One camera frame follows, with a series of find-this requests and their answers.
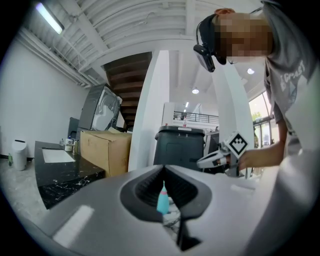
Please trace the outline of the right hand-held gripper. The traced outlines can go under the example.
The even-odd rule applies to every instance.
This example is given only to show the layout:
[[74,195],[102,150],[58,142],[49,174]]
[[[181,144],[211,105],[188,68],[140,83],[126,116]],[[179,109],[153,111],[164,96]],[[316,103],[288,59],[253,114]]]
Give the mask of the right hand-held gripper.
[[226,174],[229,177],[239,176],[239,158],[244,154],[249,143],[235,130],[231,135],[220,143],[219,151],[212,152],[201,159],[196,164],[200,169],[211,169],[222,165],[229,165]]

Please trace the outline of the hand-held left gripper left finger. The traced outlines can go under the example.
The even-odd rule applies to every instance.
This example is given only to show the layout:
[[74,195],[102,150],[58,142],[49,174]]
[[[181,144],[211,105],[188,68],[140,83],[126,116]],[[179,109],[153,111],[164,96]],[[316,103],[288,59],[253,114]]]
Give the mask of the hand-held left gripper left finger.
[[121,203],[123,186],[158,166],[100,179],[53,207],[32,238],[53,256],[179,256],[160,222],[142,221]]

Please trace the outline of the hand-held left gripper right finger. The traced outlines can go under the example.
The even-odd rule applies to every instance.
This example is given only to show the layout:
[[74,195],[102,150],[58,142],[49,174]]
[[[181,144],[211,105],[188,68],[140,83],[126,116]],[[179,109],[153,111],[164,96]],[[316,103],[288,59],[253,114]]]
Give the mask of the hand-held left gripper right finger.
[[169,252],[246,252],[257,218],[253,203],[259,178],[207,174],[179,166],[164,167],[165,185],[180,213]]

